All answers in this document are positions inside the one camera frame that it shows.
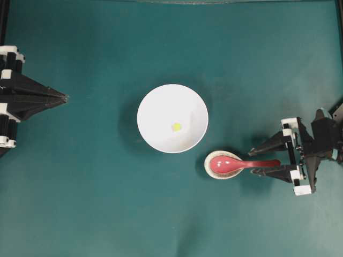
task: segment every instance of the small yellow object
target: small yellow object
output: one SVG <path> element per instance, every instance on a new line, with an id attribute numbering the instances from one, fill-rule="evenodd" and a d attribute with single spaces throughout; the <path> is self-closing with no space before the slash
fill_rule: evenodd
<path id="1" fill-rule="evenodd" d="M 179 130 L 182 129 L 182 126 L 181 126 L 180 123 L 174 123 L 174 125 L 172 126 L 172 129 L 173 129 L 174 132 L 175 131 L 179 131 Z"/>

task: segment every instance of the red spoon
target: red spoon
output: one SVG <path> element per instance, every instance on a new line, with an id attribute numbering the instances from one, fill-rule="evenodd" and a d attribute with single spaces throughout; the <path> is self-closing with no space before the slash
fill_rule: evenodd
<path id="1" fill-rule="evenodd" d="M 279 166 L 279 160 L 270 161 L 241 161 L 229 156 L 217 156 L 210 161 L 210 168 L 218 174 L 230 173 L 245 168 L 260 168 Z"/>

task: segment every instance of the teal mat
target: teal mat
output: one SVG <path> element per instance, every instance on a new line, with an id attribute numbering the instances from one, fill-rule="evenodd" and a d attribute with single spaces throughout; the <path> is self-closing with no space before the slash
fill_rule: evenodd
<path id="1" fill-rule="evenodd" d="M 203 169 L 209 152 L 246 153 L 282 118 L 309 127 L 343 96 L 334 1 L 16 0 L 6 43 L 24 74 L 70 99 L 20 124 L 1 159 L 0 256 L 343 255 L 342 167 L 324 162 L 303 197 Z M 196 90 L 210 115 L 182 154 L 155 151 L 136 126 L 140 100 L 168 83 Z"/>

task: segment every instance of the white bowl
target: white bowl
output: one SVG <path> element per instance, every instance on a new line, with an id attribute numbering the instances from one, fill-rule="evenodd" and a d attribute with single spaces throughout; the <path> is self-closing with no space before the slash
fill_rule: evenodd
<path id="1" fill-rule="evenodd" d="M 205 135 L 208 112 L 194 90 L 177 84 L 163 85 L 144 97 L 138 108 L 137 124 L 141 136 L 153 148 L 181 153 Z"/>

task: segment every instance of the spoon handle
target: spoon handle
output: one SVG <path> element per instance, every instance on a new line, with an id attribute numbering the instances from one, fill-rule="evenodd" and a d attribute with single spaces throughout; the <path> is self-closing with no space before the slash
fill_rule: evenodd
<path id="1" fill-rule="evenodd" d="M 270 161 L 244 161 L 246 168 L 275 167 L 280 166 L 279 160 Z"/>

